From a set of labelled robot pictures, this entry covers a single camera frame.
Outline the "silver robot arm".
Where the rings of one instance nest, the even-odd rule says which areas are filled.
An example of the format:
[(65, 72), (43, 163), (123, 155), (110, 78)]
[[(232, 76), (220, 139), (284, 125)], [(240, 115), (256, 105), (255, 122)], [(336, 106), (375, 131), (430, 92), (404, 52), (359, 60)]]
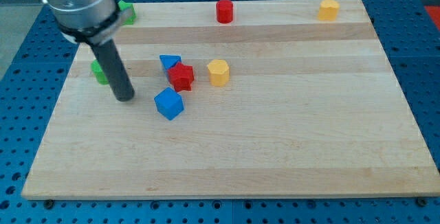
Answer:
[(65, 38), (93, 46), (110, 41), (133, 8), (120, 9), (116, 0), (42, 0), (48, 5)]

